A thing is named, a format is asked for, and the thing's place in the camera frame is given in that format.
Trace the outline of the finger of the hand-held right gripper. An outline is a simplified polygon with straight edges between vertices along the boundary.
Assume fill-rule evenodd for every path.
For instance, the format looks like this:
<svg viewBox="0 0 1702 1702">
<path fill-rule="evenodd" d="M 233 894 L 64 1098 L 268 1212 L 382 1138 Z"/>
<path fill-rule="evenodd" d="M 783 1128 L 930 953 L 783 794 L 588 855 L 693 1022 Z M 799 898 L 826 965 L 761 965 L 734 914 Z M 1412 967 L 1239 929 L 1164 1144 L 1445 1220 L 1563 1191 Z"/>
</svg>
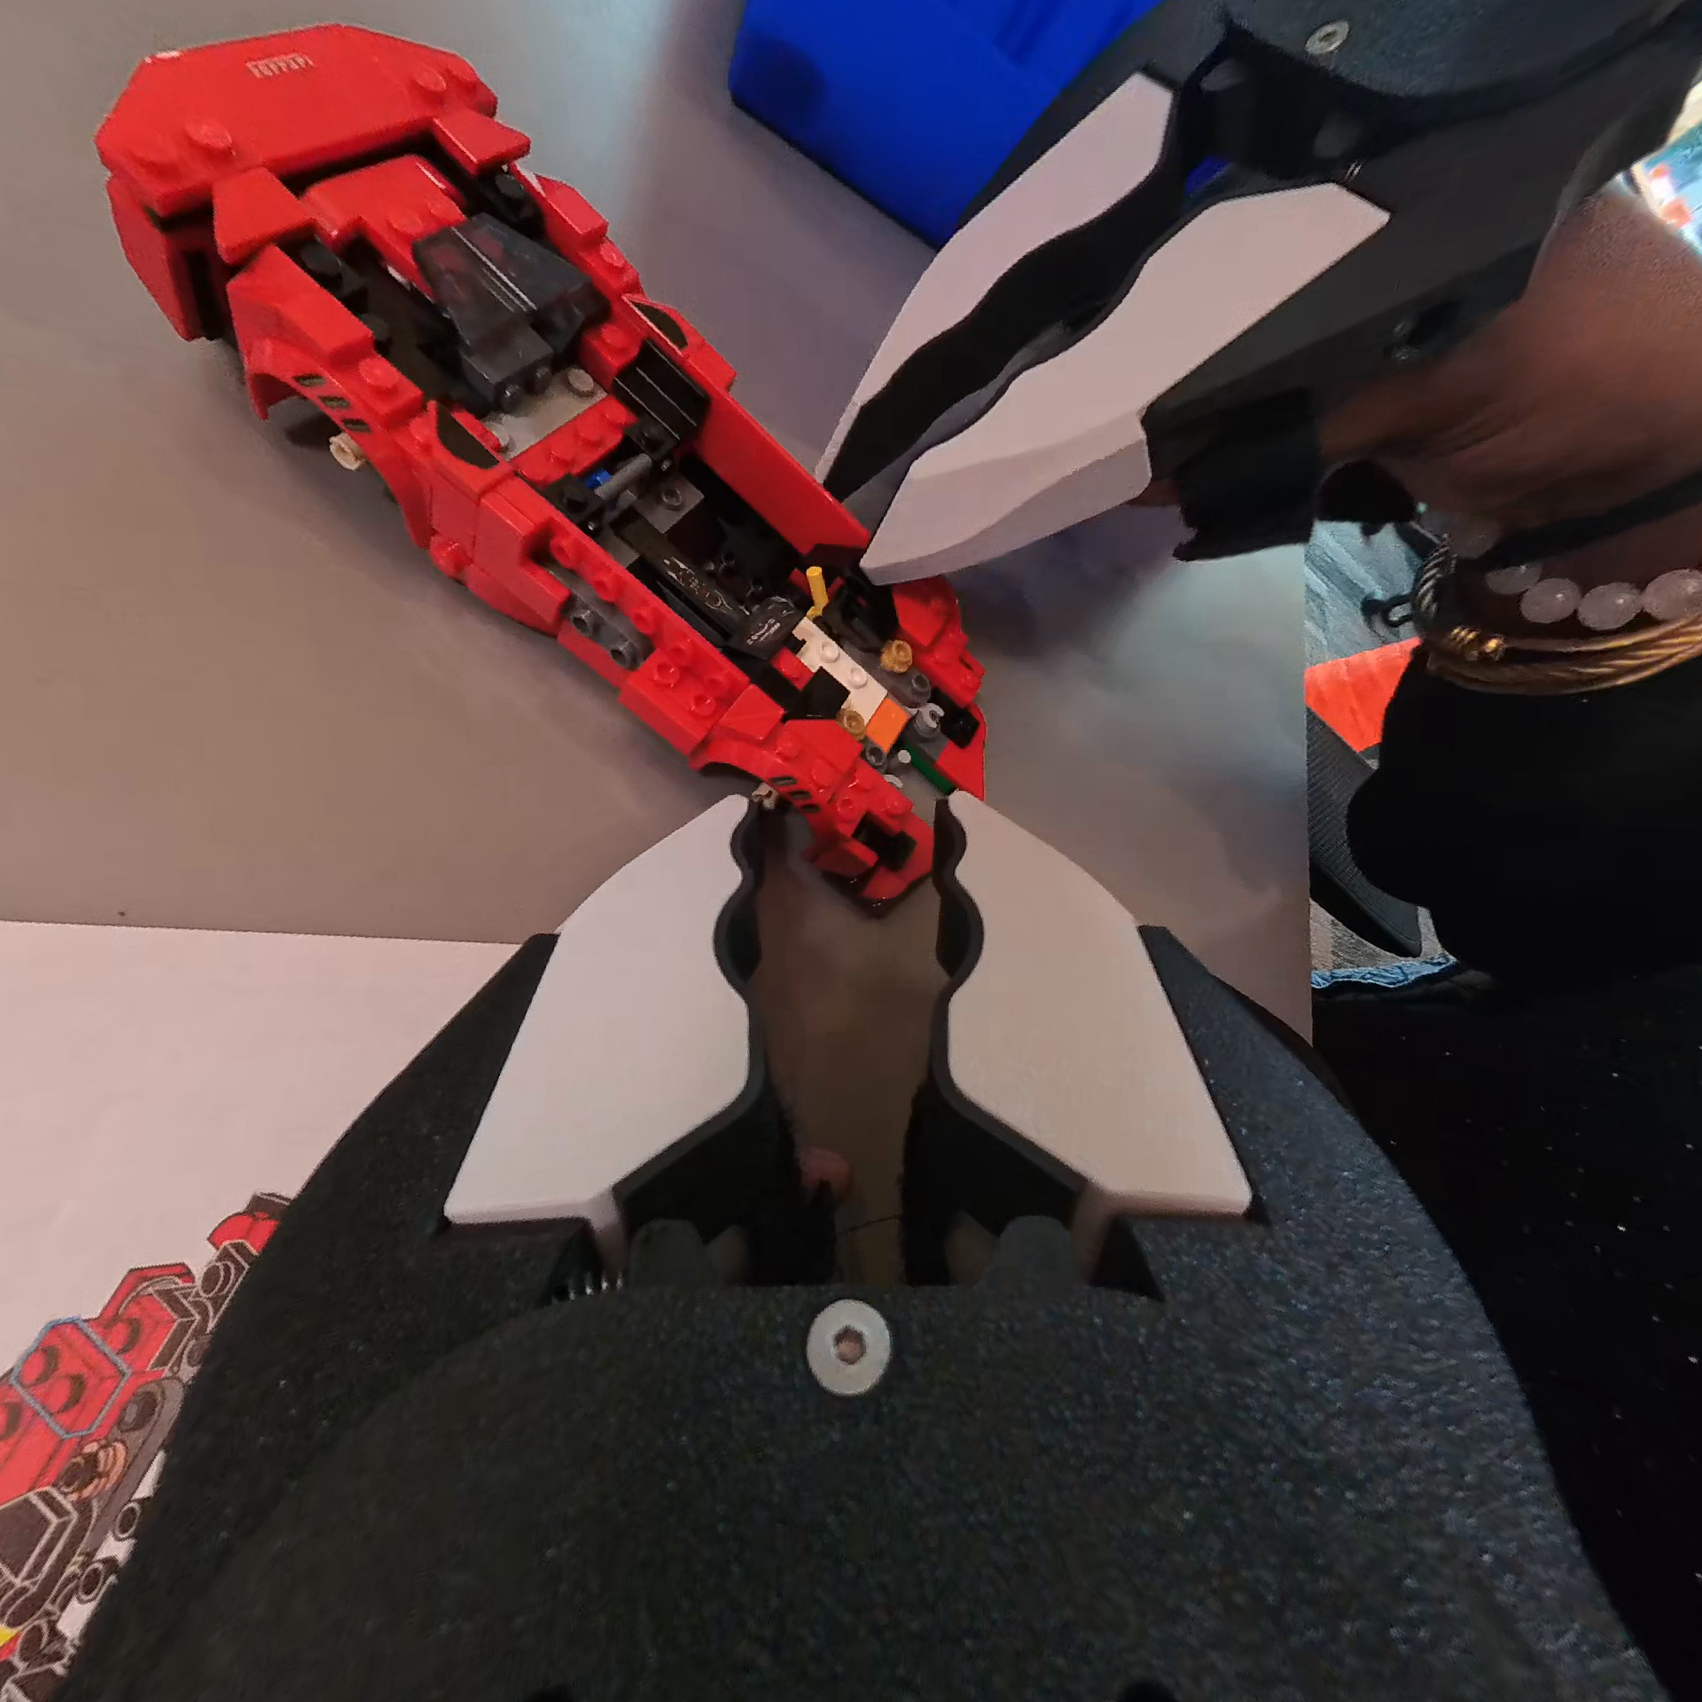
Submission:
<svg viewBox="0 0 1702 1702">
<path fill-rule="evenodd" d="M 928 263 L 822 454 L 820 481 L 856 517 L 885 519 L 917 460 L 1096 324 L 1178 212 L 1184 106 L 1137 71 L 1052 139 L 1027 137 L 1039 151 Z"/>
<path fill-rule="evenodd" d="M 875 584 L 950 576 L 1135 499 L 1145 415 L 1388 224 L 1337 183 L 1217 202 L 1145 261 L 1101 326 L 907 472 L 864 556 Z"/>
</svg>

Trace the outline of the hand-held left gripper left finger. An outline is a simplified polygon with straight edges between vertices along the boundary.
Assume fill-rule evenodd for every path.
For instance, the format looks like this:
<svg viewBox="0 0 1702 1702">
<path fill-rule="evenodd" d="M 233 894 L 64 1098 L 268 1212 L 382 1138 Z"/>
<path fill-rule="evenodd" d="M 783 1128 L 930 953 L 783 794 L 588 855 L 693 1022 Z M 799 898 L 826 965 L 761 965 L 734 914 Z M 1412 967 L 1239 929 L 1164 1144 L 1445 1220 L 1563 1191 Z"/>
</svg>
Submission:
<svg viewBox="0 0 1702 1702">
<path fill-rule="evenodd" d="M 714 1244 L 773 1185 L 761 808 L 730 796 L 561 924 L 445 1201 L 455 1228 L 585 1222 L 628 1266 L 651 1222 Z"/>
</svg>

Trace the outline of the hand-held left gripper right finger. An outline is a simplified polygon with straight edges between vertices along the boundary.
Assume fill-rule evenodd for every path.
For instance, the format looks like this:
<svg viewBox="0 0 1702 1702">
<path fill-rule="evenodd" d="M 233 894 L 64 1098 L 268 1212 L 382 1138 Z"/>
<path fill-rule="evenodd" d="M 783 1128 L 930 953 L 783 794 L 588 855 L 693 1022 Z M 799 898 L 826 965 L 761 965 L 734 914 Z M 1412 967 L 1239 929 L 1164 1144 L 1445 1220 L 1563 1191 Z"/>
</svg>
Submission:
<svg viewBox="0 0 1702 1702">
<path fill-rule="evenodd" d="M 1135 916 L 978 796 L 934 817 L 928 1163 L 948 1212 L 1245 1218 L 1255 1187 Z"/>
</svg>

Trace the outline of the red toy brick car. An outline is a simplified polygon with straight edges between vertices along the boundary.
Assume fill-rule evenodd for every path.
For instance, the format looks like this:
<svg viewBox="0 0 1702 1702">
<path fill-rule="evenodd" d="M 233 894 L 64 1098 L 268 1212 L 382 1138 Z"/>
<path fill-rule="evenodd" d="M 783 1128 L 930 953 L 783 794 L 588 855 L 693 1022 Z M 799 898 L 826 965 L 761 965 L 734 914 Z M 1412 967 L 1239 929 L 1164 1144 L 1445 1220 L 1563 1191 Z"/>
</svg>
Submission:
<svg viewBox="0 0 1702 1702">
<path fill-rule="evenodd" d="M 123 251 L 184 338 L 302 405 L 437 570 L 602 676 L 695 770 L 795 812 L 871 912 L 987 788 L 985 668 L 649 295 L 463 57 L 327 23 L 158 53 L 97 133 Z"/>
</svg>

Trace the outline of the person's right forearm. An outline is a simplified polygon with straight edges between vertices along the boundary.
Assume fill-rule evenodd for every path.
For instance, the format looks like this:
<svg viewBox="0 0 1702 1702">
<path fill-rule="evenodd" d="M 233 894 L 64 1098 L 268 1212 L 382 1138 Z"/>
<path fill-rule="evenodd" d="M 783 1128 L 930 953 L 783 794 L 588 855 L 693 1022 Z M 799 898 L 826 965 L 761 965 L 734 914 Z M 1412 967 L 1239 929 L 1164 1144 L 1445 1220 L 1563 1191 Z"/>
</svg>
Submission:
<svg viewBox="0 0 1702 1702">
<path fill-rule="evenodd" d="M 1532 696 L 1469 690 L 1418 654 L 1347 833 L 1371 882 L 1426 908 L 1475 969 L 1524 981 L 1695 969 L 1699 662 Z"/>
</svg>

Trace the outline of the person's right hand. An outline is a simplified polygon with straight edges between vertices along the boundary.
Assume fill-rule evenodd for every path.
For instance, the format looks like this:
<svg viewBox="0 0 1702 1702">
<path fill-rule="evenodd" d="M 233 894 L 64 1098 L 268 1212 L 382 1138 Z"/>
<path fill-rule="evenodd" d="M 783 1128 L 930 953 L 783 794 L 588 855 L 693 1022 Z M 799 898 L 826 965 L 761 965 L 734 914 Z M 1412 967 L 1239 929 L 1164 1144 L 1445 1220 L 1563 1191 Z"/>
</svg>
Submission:
<svg viewBox="0 0 1702 1702">
<path fill-rule="evenodd" d="M 1699 253 L 1620 187 L 1553 230 L 1512 306 L 1322 426 L 1327 468 L 1373 464 L 1463 558 L 1652 499 L 1699 448 Z"/>
</svg>

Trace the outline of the blue plastic bin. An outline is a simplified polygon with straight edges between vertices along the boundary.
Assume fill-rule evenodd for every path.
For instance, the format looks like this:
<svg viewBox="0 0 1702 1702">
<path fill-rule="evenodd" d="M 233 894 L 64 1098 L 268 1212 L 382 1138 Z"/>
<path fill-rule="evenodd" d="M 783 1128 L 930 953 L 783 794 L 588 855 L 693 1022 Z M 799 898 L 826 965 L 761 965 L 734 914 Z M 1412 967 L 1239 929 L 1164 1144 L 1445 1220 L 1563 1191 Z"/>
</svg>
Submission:
<svg viewBox="0 0 1702 1702">
<path fill-rule="evenodd" d="M 748 2 L 736 104 L 930 245 L 1153 2 Z"/>
</svg>

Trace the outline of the white instruction booklet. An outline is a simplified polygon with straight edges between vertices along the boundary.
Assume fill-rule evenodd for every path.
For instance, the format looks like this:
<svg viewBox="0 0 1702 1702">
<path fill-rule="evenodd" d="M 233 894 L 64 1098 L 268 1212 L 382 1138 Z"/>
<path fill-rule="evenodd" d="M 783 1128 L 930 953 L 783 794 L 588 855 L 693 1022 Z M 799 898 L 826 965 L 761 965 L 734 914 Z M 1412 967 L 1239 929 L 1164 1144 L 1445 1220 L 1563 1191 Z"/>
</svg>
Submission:
<svg viewBox="0 0 1702 1702">
<path fill-rule="evenodd" d="M 5 1698 L 52 1698 L 211 1330 L 512 945 L 5 924 Z"/>
</svg>

